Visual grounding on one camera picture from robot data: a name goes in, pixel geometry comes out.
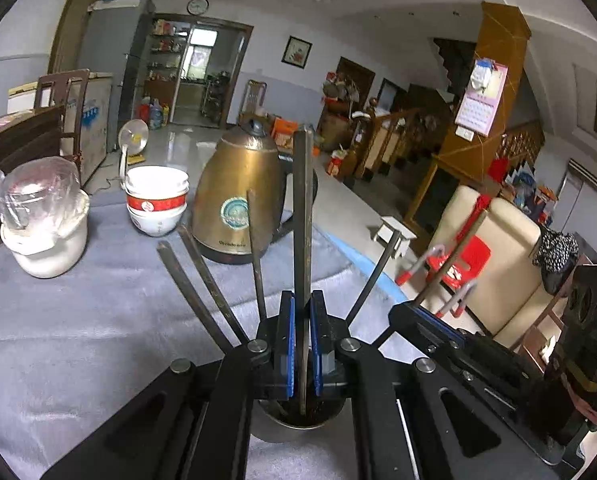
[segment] wooden door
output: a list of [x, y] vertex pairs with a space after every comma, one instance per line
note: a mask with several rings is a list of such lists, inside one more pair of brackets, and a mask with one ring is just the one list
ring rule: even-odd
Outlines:
[[343, 72], [346, 76], [351, 78], [359, 89], [359, 102], [354, 106], [354, 110], [361, 110], [365, 106], [365, 101], [370, 94], [370, 88], [374, 81], [374, 72], [369, 68], [365, 68], [354, 61], [350, 61], [345, 57], [341, 57], [339, 64], [336, 67], [336, 72]]
[[48, 73], [65, 72], [76, 68], [85, 34], [87, 7], [95, 1], [67, 0], [54, 35]]

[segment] wooden cabinet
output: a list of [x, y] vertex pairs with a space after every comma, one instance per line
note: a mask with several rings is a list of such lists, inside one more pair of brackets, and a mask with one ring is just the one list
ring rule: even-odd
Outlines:
[[143, 96], [158, 99], [160, 105], [172, 106], [176, 81], [145, 81]]

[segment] kettle label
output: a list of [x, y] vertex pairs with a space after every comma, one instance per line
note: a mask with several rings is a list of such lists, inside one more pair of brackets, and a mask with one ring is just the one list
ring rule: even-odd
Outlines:
[[249, 227], [247, 200], [242, 196], [228, 198], [220, 207], [220, 217], [223, 223], [234, 231]]

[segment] gray tablecloth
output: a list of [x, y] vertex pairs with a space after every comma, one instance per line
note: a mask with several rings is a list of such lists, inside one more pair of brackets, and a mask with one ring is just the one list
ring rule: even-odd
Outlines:
[[[21, 480], [35, 480], [149, 384], [172, 359], [197, 365], [222, 357], [184, 302], [156, 253], [156, 240], [130, 222], [122, 193], [93, 197], [88, 245], [79, 263], [51, 280], [27, 275], [0, 245], [0, 453]], [[176, 234], [166, 237], [214, 318], [237, 343]], [[262, 259], [269, 315], [293, 288], [291, 235]], [[313, 288], [330, 314], [344, 317], [366, 278], [319, 232], [313, 232]], [[249, 335], [258, 314], [251, 266], [210, 270]], [[373, 340], [392, 301], [375, 289], [352, 325]], [[399, 336], [385, 355], [421, 355]], [[355, 478], [349, 410], [290, 444], [250, 444], [248, 478]]]

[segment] framed picture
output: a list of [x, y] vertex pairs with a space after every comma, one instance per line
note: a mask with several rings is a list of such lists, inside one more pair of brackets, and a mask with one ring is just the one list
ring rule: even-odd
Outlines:
[[288, 44], [285, 46], [285, 52], [283, 53], [283, 59], [281, 59], [281, 61], [299, 68], [305, 68], [307, 56], [309, 56], [309, 50], [311, 48], [312, 44], [309, 43], [309, 41], [303, 41], [294, 36], [290, 36]]

